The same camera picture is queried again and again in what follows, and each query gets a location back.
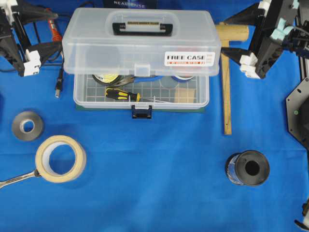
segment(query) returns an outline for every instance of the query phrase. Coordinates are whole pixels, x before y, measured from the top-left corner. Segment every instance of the green base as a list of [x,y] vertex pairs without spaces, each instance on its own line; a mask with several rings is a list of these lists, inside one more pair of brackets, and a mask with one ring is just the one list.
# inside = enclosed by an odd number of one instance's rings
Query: green base
[[[95,109],[95,108],[85,108],[80,105],[75,104],[75,109],[76,110],[81,110],[81,111],[102,111],[102,110],[124,110],[124,109]],[[155,111],[162,111],[162,112],[176,112],[176,113],[204,113],[205,112],[205,107],[202,107],[197,110],[155,110]]]

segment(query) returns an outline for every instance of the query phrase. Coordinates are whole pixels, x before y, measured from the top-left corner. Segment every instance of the blue fabric surface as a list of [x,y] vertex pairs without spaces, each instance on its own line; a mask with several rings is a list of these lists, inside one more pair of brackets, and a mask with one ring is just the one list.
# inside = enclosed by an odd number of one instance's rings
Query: blue fabric surface
[[[72,13],[83,1],[29,2]],[[219,22],[253,2],[160,0],[159,7],[208,10]],[[66,19],[58,23],[63,33]],[[42,41],[50,41],[46,22],[38,28]],[[36,43],[32,25],[26,30]],[[249,42],[232,45],[248,48]],[[1,68],[9,67],[1,59]],[[211,78],[205,113],[154,112],[151,120],[132,120],[126,110],[75,110],[72,75],[65,75],[57,100],[58,68],[23,78],[0,75],[1,180],[32,171],[37,148],[52,135],[71,136],[87,152],[85,171],[72,182],[31,178],[2,188],[0,232],[299,231],[294,219],[302,219],[308,197],[307,156],[287,132],[285,113],[285,98],[299,83],[295,55],[285,52],[265,80],[246,78],[231,62],[232,136],[223,135],[220,76]],[[11,132],[25,110],[45,123],[33,142]],[[270,164],[269,179],[256,188],[235,186],[224,172],[230,155],[248,149]]]

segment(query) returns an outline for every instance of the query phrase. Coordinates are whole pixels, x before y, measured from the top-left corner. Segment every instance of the yellow screwdriver handle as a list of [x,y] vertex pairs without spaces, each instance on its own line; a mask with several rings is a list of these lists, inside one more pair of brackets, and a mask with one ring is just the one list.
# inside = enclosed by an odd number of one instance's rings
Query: yellow screwdriver handle
[[107,98],[113,98],[115,100],[129,100],[129,97],[131,101],[133,102],[139,102],[140,101],[140,94],[139,93],[130,93],[125,92],[118,88],[107,88],[105,90],[105,96]]

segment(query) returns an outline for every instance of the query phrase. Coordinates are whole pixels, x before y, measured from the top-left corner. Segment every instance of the wooden mallet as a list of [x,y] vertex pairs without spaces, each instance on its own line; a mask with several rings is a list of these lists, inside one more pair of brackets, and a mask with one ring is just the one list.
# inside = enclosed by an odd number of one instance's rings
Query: wooden mallet
[[[220,23],[216,25],[222,47],[229,47],[230,41],[246,41],[249,37],[249,28],[245,25],[227,25]],[[230,90],[230,67],[229,59],[221,54],[222,70],[222,94],[224,114],[224,134],[232,134],[231,123],[231,90]]]

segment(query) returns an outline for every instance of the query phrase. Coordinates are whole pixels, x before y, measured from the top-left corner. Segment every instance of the clear plastic case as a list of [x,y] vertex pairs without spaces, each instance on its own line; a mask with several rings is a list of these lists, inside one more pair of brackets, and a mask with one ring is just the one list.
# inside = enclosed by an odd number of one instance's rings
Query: clear plastic case
[[[79,8],[62,43],[74,100],[85,108],[199,109],[209,102],[209,76],[219,72],[221,43],[206,11]],[[121,87],[152,99],[131,102],[106,98],[93,74],[164,77]]]
[[79,8],[62,43],[64,69],[72,74],[219,72],[221,43],[207,11]]

